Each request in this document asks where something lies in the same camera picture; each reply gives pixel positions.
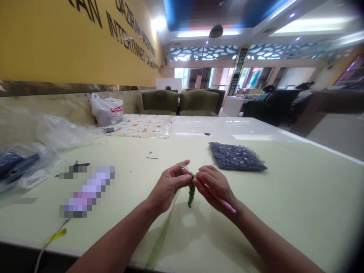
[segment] sign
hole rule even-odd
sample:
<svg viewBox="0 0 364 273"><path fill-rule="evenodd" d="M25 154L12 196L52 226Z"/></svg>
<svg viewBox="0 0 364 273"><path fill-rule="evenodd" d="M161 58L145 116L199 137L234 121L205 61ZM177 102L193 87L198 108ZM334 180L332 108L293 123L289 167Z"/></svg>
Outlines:
<svg viewBox="0 0 364 273"><path fill-rule="evenodd" d="M239 54L238 62L236 63L235 72L231 79L231 84L228 92L228 96L233 96L235 93L236 86L239 82L240 72L242 71L244 60L248 49L241 49Z"/></svg>
<svg viewBox="0 0 364 273"><path fill-rule="evenodd" d="M88 17L91 21L95 22L95 17L97 22L100 25L100 28L102 28L102 22L101 17L99 13L99 9L97 7L96 0L87 0L86 2L88 5L86 5L85 0L68 0L69 4L76 8L79 12L87 12ZM117 18L120 22L120 16L123 17L129 26L134 30L136 35L140 38L140 41L134 40L126 31L122 28L121 24L116 21L116 19L112 18L110 13L106 10L106 17L110 29L110 35L112 38L116 39L119 43L124 44L124 47L130 51L131 54L134 54L137 56L141 61L145 62L147 65L149 65L151 68L156 69L159 74L161 74L162 69L161 66L158 66L151 56L147 54L147 52L142 49L140 46L141 43L143 43L146 48L149 50L149 52L156 58L155 53L155 47L151 44L150 40L148 39L145 32L140 28L140 25L138 23L138 20L136 17L134 17L133 12L130 10L128 4L125 2L125 0L115 0L116 3L116 9L118 10L119 17Z"/></svg>

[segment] clear plastic bag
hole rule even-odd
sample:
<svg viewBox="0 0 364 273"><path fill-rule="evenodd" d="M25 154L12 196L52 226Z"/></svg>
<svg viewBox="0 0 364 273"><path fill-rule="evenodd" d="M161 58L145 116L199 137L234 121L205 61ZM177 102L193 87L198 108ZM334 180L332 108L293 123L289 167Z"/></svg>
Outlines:
<svg viewBox="0 0 364 273"><path fill-rule="evenodd" d="M22 143L12 146L0 157L0 192L11 189L15 185L27 188L23 185L32 185L36 180L42 182L49 177L55 162L59 159L56 152L49 151L40 143ZM42 177L33 176L37 171L44 172L44 179L40 180Z"/></svg>
<svg viewBox="0 0 364 273"><path fill-rule="evenodd" d="M101 128L78 126L64 118L50 115L44 115L37 128L38 139L52 150L85 146L102 135L104 131Z"/></svg>
<svg viewBox="0 0 364 273"><path fill-rule="evenodd" d="M44 115L39 120L37 137L41 143L16 144L0 154L0 192L15 185L31 189L46 180L60 162L59 151L81 147L104 135L101 128L78 126L68 120Z"/></svg>
<svg viewBox="0 0 364 273"><path fill-rule="evenodd" d="M114 125L122 120L123 101L108 97L100 99L99 95L91 94L91 111L99 126Z"/></svg>

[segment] yellow tag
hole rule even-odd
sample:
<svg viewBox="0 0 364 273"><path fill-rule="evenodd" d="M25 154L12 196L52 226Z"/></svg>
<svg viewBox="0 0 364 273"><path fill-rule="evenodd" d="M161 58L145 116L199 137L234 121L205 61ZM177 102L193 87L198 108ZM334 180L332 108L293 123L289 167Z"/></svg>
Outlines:
<svg viewBox="0 0 364 273"><path fill-rule="evenodd" d="M62 229L61 231L58 231L52 238L48 237L45 240L45 243L50 243L52 241L54 241L55 239L58 239L59 237L62 237L63 235L67 234L67 228Z"/></svg>

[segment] person's right hand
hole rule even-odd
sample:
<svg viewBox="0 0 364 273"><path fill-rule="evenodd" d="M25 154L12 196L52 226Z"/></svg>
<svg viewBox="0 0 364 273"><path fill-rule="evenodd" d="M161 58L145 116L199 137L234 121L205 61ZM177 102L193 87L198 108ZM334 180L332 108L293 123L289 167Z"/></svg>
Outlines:
<svg viewBox="0 0 364 273"><path fill-rule="evenodd" d="M237 207L237 199L232 192L226 177L218 171L214 166L202 166L199 172L196 173L196 178L192 182L197 190L215 209L225 215L230 215L231 212L218 201L218 198L229 203L233 208Z"/></svg>

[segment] red logo on bag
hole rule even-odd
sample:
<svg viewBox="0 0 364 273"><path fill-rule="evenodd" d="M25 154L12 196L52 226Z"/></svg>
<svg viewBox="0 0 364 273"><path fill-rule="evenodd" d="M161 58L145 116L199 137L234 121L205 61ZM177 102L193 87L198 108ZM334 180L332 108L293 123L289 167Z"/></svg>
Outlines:
<svg viewBox="0 0 364 273"><path fill-rule="evenodd" d="M110 108L110 111L111 112L121 112L122 111L122 108L121 108L121 106L119 106L119 107L115 107L115 108Z"/></svg>

